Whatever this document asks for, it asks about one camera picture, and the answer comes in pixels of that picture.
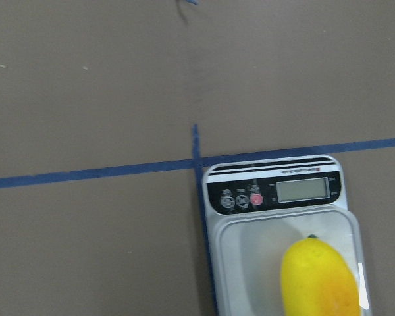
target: yellow mango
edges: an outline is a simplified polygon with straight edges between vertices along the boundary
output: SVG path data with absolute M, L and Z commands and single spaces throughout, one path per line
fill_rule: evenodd
M 292 244 L 281 267 L 285 316 L 360 316 L 357 283 L 344 258 L 314 235 Z

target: digital kitchen scale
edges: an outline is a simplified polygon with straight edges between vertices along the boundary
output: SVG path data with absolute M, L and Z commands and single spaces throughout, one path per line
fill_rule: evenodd
M 357 219 L 342 168 L 327 155 L 225 163 L 203 177 L 219 316 L 283 316 L 282 256 L 311 234 L 346 260 L 371 316 Z

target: lcd display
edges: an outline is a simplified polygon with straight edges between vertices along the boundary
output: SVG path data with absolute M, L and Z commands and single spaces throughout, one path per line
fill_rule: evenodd
M 277 182 L 276 191 L 279 203 L 330 197 L 328 178 Z

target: weighing platform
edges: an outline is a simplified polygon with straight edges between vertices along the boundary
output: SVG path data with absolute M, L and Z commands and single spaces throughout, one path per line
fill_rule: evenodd
M 282 256 L 311 234 L 346 260 L 360 315 L 371 316 L 359 227 L 338 161 L 316 155 L 215 165 L 203 192 L 219 316 L 283 316 Z

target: button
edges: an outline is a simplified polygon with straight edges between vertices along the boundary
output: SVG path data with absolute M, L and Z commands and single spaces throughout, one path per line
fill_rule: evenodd
M 221 205 L 226 209 L 232 209 L 234 207 L 234 198 L 232 196 L 223 196 L 221 198 Z
M 244 209 L 247 208 L 249 206 L 249 197 L 244 194 L 240 194 L 236 197 L 236 204 Z
M 259 193 L 253 193 L 250 196 L 250 203 L 253 205 L 261 205 L 263 203 L 263 196 Z

